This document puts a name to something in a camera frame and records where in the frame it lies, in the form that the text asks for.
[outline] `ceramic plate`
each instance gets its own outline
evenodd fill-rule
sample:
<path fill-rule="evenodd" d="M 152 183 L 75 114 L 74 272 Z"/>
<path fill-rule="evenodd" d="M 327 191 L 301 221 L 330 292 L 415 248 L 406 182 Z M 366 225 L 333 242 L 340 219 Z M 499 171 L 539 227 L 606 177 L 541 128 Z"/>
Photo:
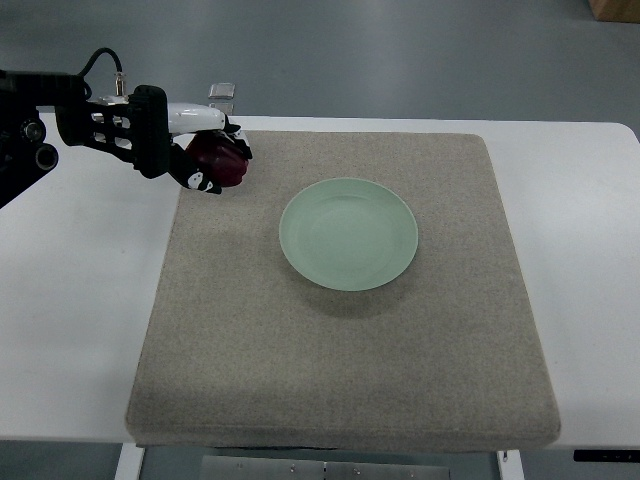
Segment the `ceramic plate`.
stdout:
<path fill-rule="evenodd" d="M 376 288 L 400 275 L 418 248 L 418 225 L 388 188 L 358 178 L 315 183 L 280 219 L 280 245 L 300 274 L 344 291 Z"/>

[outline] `red object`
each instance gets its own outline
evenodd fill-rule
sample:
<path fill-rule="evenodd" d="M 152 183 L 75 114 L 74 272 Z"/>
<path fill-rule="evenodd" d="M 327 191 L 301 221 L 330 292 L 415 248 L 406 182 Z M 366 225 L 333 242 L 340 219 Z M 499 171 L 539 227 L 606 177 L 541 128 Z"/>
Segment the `red object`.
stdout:
<path fill-rule="evenodd" d="M 187 154 L 200 171 L 221 187 L 235 187 L 247 173 L 249 161 L 230 140 L 214 132 L 198 132 L 187 146 Z"/>

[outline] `black cable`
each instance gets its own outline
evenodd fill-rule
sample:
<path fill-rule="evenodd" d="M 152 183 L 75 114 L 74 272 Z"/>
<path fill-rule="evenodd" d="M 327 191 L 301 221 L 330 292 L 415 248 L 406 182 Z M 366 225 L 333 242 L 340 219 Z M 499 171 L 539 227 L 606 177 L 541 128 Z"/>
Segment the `black cable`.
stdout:
<path fill-rule="evenodd" d="M 84 82 L 84 99 L 89 100 L 91 98 L 91 95 L 93 95 L 91 87 L 87 82 Z"/>
<path fill-rule="evenodd" d="M 84 68 L 80 70 L 80 73 L 78 75 L 80 77 L 84 77 L 87 73 L 89 73 L 89 70 L 93 68 L 93 64 L 96 63 L 96 60 L 98 59 L 98 57 L 103 53 L 108 53 L 109 55 L 111 55 L 111 58 L 113 58 L 113 61 L 116 64 L 116 71 L 122 72 L 122 64 L 120 63 L 120 59 L 118 58 L 118 55 L 116 55 L 116 52 L 114 52 L 110 48 L 104 47 L 104 48 L 99 48 L 98 50 L 93 52 L 93 55 L 91 55 L 91 58 L 89 58 L 89 61 L 84 66 Z"/>

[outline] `cardboard box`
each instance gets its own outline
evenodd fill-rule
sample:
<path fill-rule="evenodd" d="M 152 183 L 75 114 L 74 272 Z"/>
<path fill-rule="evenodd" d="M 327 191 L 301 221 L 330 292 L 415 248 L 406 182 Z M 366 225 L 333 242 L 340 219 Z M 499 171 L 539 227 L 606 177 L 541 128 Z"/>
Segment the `cardboard box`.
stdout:
<path fill-rule="evenodd" d="M 640 0 L 589 0 L 589 4 L 603 22 L 640 23 Z"/>

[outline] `white table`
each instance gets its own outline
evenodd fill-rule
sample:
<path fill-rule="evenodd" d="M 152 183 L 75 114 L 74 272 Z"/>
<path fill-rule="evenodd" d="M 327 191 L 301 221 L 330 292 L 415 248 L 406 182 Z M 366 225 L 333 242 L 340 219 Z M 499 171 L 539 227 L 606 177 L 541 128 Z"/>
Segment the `white table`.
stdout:
<path fill-rule="evenodd" d="M 168 175 L 150 181 L 115 157 L 65 147 L 53 115 L 43 119 L 60 164 L 0 210 L 0 438 L 131 442 L 124 415 L 179 187 Z M 246 130 L 482 136 L 560 408 L 553 446 L 640 447 L 640 144 L 631 130 L 236 121 Z"/>

